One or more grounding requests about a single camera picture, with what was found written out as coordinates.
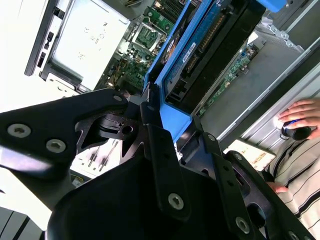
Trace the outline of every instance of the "hand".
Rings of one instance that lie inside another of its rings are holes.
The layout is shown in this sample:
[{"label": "hand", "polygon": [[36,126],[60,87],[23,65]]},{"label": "hand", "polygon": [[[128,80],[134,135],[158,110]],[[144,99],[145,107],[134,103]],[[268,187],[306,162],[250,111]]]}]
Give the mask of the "hand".
[{"label": "hand", "polygon": [[282,123],[294,120],[299,121],[289,124],[288,129],[315,127],[308,139],[320,137],[320,98],[297,101],[279,115]]},{"label": "hand", "polygon": [[277,182],[268,181],[266,184],[269,185],[269,187],[276,193],[285,193],[288,192],[288,188],[285,186],[282,186],[281,184]]}]

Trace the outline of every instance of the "striped shirt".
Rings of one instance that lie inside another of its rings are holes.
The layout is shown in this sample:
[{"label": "striped shirt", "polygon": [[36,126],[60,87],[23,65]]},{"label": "striped shirt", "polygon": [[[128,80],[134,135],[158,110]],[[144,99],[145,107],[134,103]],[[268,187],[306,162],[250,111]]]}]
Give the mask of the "striped shirt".
[{"label": "striped shirt", "polygon": [[288,188],[278,196],[320,240],[320,137],[286,141],[265,171]]}]

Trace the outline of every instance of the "person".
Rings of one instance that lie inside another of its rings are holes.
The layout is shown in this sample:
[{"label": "person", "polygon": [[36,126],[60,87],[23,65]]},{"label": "person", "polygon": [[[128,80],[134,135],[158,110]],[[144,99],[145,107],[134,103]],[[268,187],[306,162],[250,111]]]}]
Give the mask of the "person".
[{"label": "person", "polygon": [[320,99],[297,101],[279,115],[282,123],[294,120],[298,121],[288,128],[314,130],[307,140],[287,140],[263,176],[315,239],[320,239]]}]

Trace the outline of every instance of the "blue plastic handle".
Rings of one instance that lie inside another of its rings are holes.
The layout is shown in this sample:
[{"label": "blue plastic handle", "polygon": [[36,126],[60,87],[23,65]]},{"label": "blue plastic handle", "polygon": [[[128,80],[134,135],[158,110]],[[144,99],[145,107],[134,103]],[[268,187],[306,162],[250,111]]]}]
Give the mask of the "blue plastic handle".
[{"label": "blue plastic handle", "polygon": [[271,12],[279,12],[286,4],[287,0],[257,0]]}]

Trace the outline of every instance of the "green circuit board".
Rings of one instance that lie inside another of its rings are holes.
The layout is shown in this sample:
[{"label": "green circuit board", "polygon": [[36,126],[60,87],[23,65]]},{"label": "green circuit board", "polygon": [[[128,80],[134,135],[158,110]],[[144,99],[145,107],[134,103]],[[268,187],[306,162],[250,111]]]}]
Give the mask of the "green circuit board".
[{"label": "green circuit board", "polygon": [[136,38],[136,42],[145,46],[147,49],[150,49],[155,44],[158,36],[159,33],[143,26]]},{"label": "green circuit board", "polygon": [[131,43],[122,59],[121,74],[125,76],[125,81],[142,90],[145,75],[154,59],[155,56],[147,50]]},{"label": "green circuit board", "polygon": [[164,31],[166,34],[171,33],[174,24],[164,18],[160,13],[158,13],[156,10],[154,10],[151,7],[148,7],[144,13],[145,18],[143,19],[144,23],[152,23],[154,26],[158,27],[162,31]]},{"label": "green circuit board", "polygon": [[199,110],[197,115],[201,117],[206,110],[219,98],[219,96],[228,88],[228,86],[239,76],[239,74],[243,73],[243,71],[247,71],[247,66],[250,61],[254,58],[254,56],[258,53],[257,48],[248,46],[242,54],[235,60],[233,65],[229,68],[227,73],[225,74],[223,80],[221,81],[220,87],[207,100],[204,106]]}]

